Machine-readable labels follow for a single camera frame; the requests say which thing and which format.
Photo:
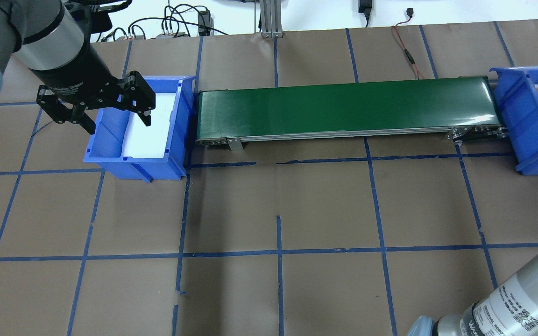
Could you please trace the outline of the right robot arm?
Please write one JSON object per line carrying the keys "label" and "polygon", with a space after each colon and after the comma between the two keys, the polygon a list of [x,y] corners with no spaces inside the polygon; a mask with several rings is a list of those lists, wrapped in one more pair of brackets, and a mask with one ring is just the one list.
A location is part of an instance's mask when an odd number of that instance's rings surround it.
{"label": "right robot arm", "polygon": [[463,314],[419,317],[410,336],[538,336],[538,255]]}

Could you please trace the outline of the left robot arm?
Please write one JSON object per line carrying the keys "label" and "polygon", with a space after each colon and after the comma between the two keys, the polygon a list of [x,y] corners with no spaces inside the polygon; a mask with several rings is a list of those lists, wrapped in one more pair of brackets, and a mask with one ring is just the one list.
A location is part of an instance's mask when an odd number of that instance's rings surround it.
{"label": "left robot arm", "polygon": [[60,0],[0,0],[0,91],[12,56],[42,81],[36,103],[55,123],[94,134],[87,111],[115,108],[151,125],[153,89],[137,71],[114,77]]}

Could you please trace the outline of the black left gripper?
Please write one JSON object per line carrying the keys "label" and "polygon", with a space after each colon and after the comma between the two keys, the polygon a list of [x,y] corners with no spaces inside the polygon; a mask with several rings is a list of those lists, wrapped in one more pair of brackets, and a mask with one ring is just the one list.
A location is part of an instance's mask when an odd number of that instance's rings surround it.
{"label": "black left gripper", "polygon": [[96,124],[86,108],[114,107],[136,113],[145,127],[151,126],[154,90],[138,71],[130,71],[118,81],[91,44],[84,44],[63,66],[31,72],[44,84],[38,88],[36,103],[55,123],[79,124],[88,134],[95,134]]}

